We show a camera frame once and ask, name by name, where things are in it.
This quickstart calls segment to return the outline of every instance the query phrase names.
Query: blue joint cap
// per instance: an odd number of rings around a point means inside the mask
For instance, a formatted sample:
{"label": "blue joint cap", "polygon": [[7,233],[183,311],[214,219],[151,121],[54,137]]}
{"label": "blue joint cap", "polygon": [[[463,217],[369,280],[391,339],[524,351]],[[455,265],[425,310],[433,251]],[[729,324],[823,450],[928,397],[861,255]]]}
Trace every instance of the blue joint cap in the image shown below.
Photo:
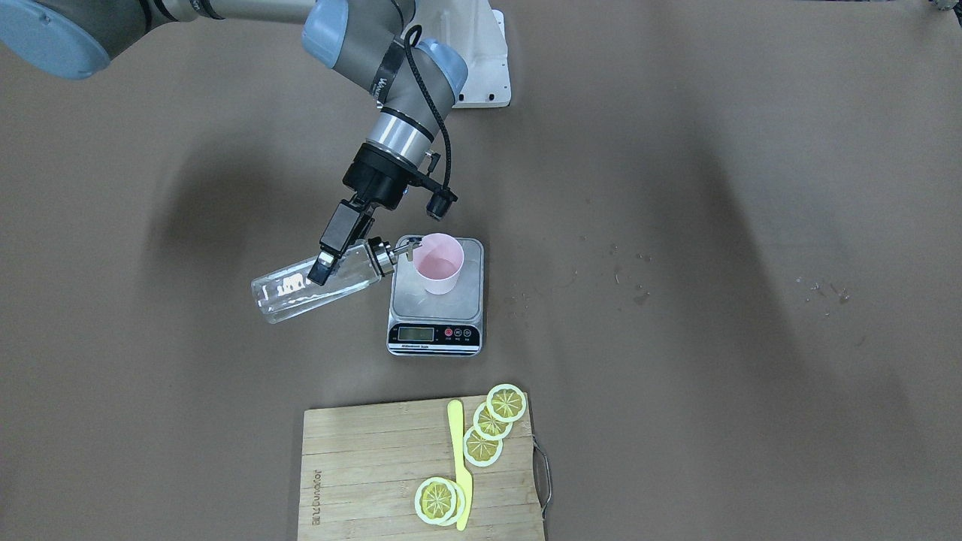
{"label": "blue joint cap", "polygon": [[465,59],[461,58],[458,51],[450,45],[433,38],[422,39],[417,49],[424,51],[424,54],[438,65],[444,78],[447,79],[447,84],[451,86],[451,93],[457,100],[458,94],[468,80],[468,65],[465,64]]}
{"label": "blue joint cap", "polygon": [[86,30],[33,0],[0,0],[0,41],[23,60],[64,79],[87,79],[111,63]]}
{"label": "blue joint cap", "polygon": [[347,0],[318,0],[304,22],[301,43],[311,56],[327,67],[334,67],[346,32]]}

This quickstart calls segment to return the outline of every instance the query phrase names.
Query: scale control panel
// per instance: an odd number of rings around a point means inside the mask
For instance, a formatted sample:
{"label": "scale control panel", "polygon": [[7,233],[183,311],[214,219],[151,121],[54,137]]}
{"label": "scale control panel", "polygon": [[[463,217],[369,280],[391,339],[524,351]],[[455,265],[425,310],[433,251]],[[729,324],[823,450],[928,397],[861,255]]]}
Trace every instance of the scale control panel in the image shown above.
{"label": "scale control panel", "polygon": [[395,354],[473,355],[481,349],[481,333],[473,325],[398,323],[388,331]]}

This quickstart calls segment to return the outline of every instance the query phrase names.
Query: lime slice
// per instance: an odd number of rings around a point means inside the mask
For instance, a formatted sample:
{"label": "lime slice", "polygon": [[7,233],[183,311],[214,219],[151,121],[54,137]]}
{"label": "lime slice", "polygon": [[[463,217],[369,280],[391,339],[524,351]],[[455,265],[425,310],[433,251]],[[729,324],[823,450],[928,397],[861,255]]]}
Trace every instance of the lime slice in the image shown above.
{"label": "lime slice", "polygon": [[468,501],[468,499],[465,497],[465,491],[461,489],[461,485],[450,480],[448,482],[451,483],[451,486],[454,487],[454,493],[455,493],[455,496],[457,496],[458,505],[457,505],[457,508],[454,510],[454,514],[451,515],[451,518],[440,523],[438,526],[451,526],[456,522],[458,522],[458,519],[461,518],[461,515],[465,514],[465,504]]}
{"label": "lime slice", "polygon": [[457,507],[454,483],[443,477],[429,477],[415,493],[415,512],[430,525],[439,525],[451,518]]}
{"label": "lime slice", "polygon": [[465,434],[465,458],[479,468],[494,464],[503,448],[504,442],[482,438],[474,426]]}
{"label": "lime slice", "polygon": [[510,383],[496,385],[488,393],[488,409],[492,417],[503,423],[517,421],[527,407],[528,399],[524,393]]}
{"label": "lime slice", "polygon": [[486,440],[503,440],[511,433],[513,425],[513,423],[503,423],[495,419],[486,402],[479,405],[474,412],[474,429]]}

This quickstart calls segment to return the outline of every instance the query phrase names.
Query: gray table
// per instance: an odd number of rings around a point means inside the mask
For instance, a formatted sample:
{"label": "gray table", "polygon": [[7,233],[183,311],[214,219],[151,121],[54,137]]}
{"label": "gray table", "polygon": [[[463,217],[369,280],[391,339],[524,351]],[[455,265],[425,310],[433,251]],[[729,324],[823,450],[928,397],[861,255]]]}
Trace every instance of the gray table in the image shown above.
{"label": "gray table", "polygon": [[170,25],[79,84],[0,48],[0,537],[293,539],[303,410],[501,381],[552,541],[962,537],[955,17],[495,6],[514,102],[449,120],[461,201],[375,225],[485,244],[469,360],[388,355],[383,284],[254,308],[376,116],[299,28]]}

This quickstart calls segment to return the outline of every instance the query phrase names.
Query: clear bottle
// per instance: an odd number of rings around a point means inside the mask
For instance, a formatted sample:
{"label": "clear bottle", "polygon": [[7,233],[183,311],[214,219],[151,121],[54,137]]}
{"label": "clear bottle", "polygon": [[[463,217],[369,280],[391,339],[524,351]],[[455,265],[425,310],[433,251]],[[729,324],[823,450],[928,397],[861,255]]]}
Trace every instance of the clear bottle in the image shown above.
{"label": "clear bottle", "polygon": [[323,286],[307,277],[316,260],[312,257],[257,278],[250,283],[250,291],[267,322],[282,322],[376,284],[394,272],[398,254],[410,252],[418,244],[392,249],[376,237],[360,241],[344,253]]}

